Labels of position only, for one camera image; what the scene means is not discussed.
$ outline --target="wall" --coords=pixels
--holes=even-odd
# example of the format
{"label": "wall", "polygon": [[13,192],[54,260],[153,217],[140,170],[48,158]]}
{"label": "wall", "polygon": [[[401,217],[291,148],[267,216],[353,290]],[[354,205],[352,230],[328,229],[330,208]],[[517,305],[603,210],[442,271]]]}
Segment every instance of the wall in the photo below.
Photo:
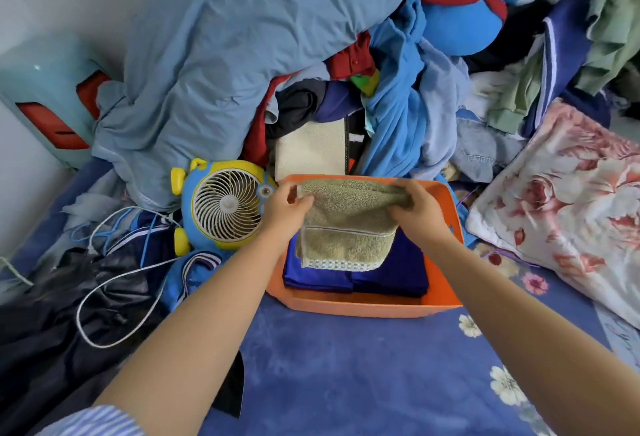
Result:
{"label": "wall", "polygon": [[[0,0],[0,53],[30,36],[73,31],[121,67],[125,31],[144,0]],[[0,255],[41,219],[70,174],[0,103]]]}

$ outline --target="person's left hand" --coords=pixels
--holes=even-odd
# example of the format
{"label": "person's left hand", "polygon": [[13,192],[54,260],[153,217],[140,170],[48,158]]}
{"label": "person's left hand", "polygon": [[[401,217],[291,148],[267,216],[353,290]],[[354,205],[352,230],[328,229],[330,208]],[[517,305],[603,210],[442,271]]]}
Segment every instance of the person's left hand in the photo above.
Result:
{"label": "person's left hand", "polygon": [[296,184],[285,182],[271,195],[264,206],[260,235],[278,243],[282,251],[291,238],[302,227],[302,221],[314,204],[311,196],[296,198]]}

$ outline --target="beige towel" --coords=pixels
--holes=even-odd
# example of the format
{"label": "beige towel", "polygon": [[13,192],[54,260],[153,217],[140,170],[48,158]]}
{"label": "beige towel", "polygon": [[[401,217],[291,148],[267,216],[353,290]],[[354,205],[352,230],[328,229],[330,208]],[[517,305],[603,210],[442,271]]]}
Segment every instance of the beige towel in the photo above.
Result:
{"label": "beige towel", "polygon": [[396,235],[387,206],[408,207],[402,189],[362,180],[309,180],[298,196],[316,200],[305,216],[296,255],[303,268],[370,271],[384,262]]}
{"label": "beige towel", "polygon": [[345,119],[327,123],[309,121],[276,141],[276,182],[302,173],[345,175],[346,168]]}

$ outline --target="striped sleeve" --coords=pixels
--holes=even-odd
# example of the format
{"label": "striped sleeve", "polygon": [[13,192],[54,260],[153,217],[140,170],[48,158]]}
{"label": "striped sleeve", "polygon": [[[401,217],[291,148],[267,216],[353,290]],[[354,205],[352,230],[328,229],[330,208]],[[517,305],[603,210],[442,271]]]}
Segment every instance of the striped sleeve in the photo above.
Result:
{"label": "striped sleeve", "polygon": [[114,406],[83,409],[44,428],[37,436],[145,436],[132,416]]}

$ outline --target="fan grille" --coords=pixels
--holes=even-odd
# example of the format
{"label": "fan grille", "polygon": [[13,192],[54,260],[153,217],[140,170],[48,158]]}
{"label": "fan grille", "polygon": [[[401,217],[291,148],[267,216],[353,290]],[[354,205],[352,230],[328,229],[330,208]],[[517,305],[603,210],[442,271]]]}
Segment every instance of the fan grille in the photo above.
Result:
{"label": "fan grille", "polygon": [[226,168],[204,178],[193,194],[196,225],[218,242],[242,241],[260,224],[260,182],[251,173]]}

